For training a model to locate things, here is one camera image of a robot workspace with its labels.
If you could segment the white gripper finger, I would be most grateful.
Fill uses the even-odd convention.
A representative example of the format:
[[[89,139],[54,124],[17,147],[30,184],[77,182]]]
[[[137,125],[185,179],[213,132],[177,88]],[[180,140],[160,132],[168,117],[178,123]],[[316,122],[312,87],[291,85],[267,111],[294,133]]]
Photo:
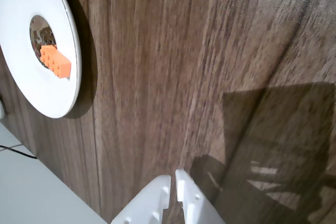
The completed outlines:
[[[225,224],[191,176],[183,169],[175,171],[177,201],[182,203],[186,224]]]
[[[169,208],[171,176],[160,175],[150,181],[112,220],[112,224],[162,223]]]

